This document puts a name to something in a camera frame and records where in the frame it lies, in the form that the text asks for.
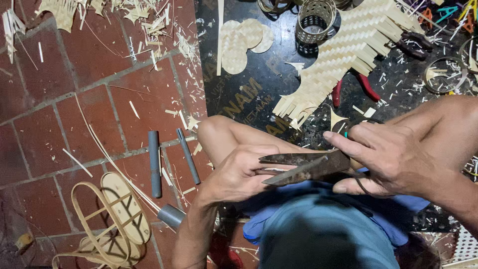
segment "white perforated panel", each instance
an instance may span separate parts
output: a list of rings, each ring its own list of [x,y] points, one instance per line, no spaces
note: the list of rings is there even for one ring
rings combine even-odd
[[[478,257],[478,241],[461,225],[453,262],[474,257]]]

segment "hand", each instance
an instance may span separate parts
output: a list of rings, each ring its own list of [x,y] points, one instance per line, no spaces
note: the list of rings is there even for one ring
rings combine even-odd
[[[376,195],[407,194],[426,198],[439,188],[447,168],[424,152],[413,130],[404,126],[362,122],[351,128],[347,139],[324,132],[324,138],[370,170],[360,179]],[[364,194],[355,179],[337,182],[336,193]]]
[[[204,181],[202,198],[206,203],[239,202],[264,191],[268,185],[262,181],[272,176],[256,175],[254,171],[271,167],[259,163],[260,157],[278,153],[275,145],[239,145]]]

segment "fingernail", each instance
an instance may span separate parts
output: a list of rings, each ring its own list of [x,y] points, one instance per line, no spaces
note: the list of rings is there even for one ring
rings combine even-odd
[[[332,137],[332,132],[329,132],[329,131],[325,131],[322,136],[325,138],[325,139],[329,139]]]
[[[334,193],[346,193],[347,187],[345,186],[337,186],[334,188]]]

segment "orange clothespin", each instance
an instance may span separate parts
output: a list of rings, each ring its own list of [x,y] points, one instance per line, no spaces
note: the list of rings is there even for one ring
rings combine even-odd
[[[458,19],[455,19],[455,21],[460,24],[460,20]],[[474,27],[474,22],[475,20],[473,19],[473,16],[471,15],[471,13],[469,12],[468,15],[467,15],[467,20],[466,20],[466,23],[463,25],[463,28],[465,30],[467,30],[470,34],[473,34],[473,31],[475,29]]]
[[[432,11],[430,8],[426,8],[426,10],[423,11],[422,15],[425,16],[427,19],[432,20]],[[418,22],[422,24],[424,20],[425,20],[424,18],[420,17]],[[428,26],[428,29],[431,29],[433,27],[431,22],[426,22],[426,24]]]

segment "black work board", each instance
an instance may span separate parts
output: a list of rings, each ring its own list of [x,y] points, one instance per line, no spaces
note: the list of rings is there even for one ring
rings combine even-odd
[[[438,7],[432,4],[430,8],[436,15],[435,11]],[[261,54],[248,50],[248,62],[243,72],[230,75],[222,69],[221,76],[216,76],[217,1],[199,0],[196,2],[198,33],[204,32],[198,39],[207,114],[208,116],[224,115],[299,146],[308,145],[307,147],[311,149],[331,149],[332,146],[322,138],[322,133],[331,128],[330,106],[333,107],[331,99],[326,99],[319,106],[302,125],[301,131],[289,128],[284,123],[284,121],[290,121],[288,118],[280,119],[272,113],[281,98],[280,95],[291,94],[300,85],[300,78],[295,68],[285,63],[305,63],[304,68],[307,68],[316,59],[314,53],[303,54],[300,52],[294,35],[297,13],[298,7],[291,5],[289,10],[283,14],[270,16],[262,12],[256,1],[225,0],[224,22],[229,20],[242,22],[248,18],[257,19],[262,24],[271,27],[274,33],[274,43],[268,51]],[[448,30],[454,30],[457,23],[452,19],[458,15],[459,12],[456,12],[449,19],[443,20],[440,25],[446,26]],[[334,29],[338,31],[339,26],[340,16],[334,22]],[[434,27],[426,35],[431,36],[437,31],[438,29]],[[368,78],[374,91],[386,102],[380,107],[364,93],[355,76],[347,73],[342,83],[340,106],[334,108],[334,112],[341,117],[354,119],[360,114],[352,108],[353,105],[364,112],[371,107],[377,110],[373,115],[374,118],[386,121],[416,108],[425,100],[436,99],[437,96],[427,91],[425,87],[421,91],[404,91],[402,89],[412,89],[414,84],[421,84],[424,70],[436,59],[444,56],[457,56],[459,47],[469,38],[469,35],[460,30],[450,42],[448,41],[449,35],[440,33],[437,37],[441,37],[442,41],[448,42],[448,44],[439,43],[425,61],[404,55],[404,63],[399,64],[397,62],[402,53],[396,48],[393,48],[387,57],[376,57],[374,63],[377,66]],[[251,89],[249,92],[252,93],[257,91],[257,94],[251,98],[243,92],[244,87],[249,87]],[[244,101],[242,97],[238,99],[237,94],[245,96],[248,100]],[[448,216],[447,213],[441,210],[437,211],[434,206],[430,205],[418,215],[418,218],[415,218],[415,230],[429,232],[453,230],[457,224],[451,224]],[[430,222],[426,219],[436,219],[437,221]]]

